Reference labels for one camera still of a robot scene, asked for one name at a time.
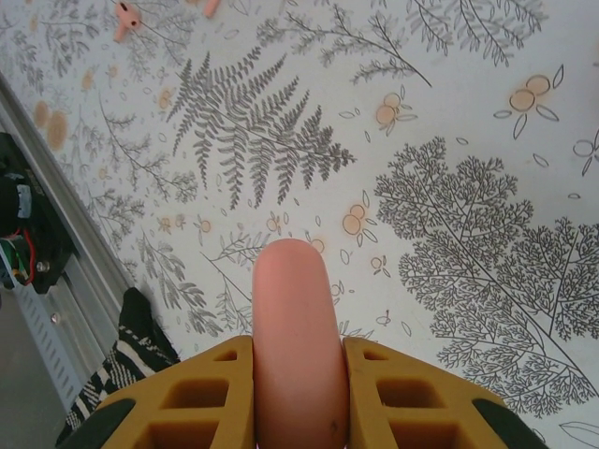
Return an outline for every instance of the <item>pink toy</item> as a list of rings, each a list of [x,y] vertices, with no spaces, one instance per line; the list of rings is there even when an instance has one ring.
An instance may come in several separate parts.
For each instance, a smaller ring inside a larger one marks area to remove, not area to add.
[[[141,17],[139,11],[123,2],[116,4],[115,11],[116,17],[119,18],[119,27],[114,33],[114,40],[121,42],[127,30],[138,30],[141,27]]]
[[[208,3],[204,7],[204,15],[207,18],[212,17],[216,12],[219,3],[221,3],[221,0],[208,0]]]

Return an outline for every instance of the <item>black and white striped cloth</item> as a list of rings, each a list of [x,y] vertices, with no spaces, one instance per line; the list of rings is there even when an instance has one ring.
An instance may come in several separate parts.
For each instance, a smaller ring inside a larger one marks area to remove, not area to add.
[[[119,318],[118,340],[102,368],[92,375],[75,399],[56,445],[78,429],[110,393],[179,361],[164,332],[152,318],[148,299],[136,288],[127,290]]]

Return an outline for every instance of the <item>gripper finger pad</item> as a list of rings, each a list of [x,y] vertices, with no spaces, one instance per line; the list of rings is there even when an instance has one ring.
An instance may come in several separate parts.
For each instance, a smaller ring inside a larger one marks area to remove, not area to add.
[[[350,383],[349,449],[505,449],[472,401],[490,391],[386,346],[343,340]]]
[[[103,449],[255,449],[252,338],[236,337],[110,395],[135,407]]]

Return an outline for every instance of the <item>patterned tablecloth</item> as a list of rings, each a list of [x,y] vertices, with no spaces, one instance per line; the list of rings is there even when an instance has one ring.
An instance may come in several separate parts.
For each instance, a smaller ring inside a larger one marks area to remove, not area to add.
[[[599,3],[134,5],[2,0],[0,66],[183,357],[304,239],[341,334],[599,447]]]

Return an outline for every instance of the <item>screw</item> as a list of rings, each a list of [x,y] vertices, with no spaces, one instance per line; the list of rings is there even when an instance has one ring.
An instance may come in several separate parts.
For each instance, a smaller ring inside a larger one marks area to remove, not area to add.
[[[46,261],[40,261],[36,263],[36,270],[39,273],[47,273],[50,271],[50,263]]]

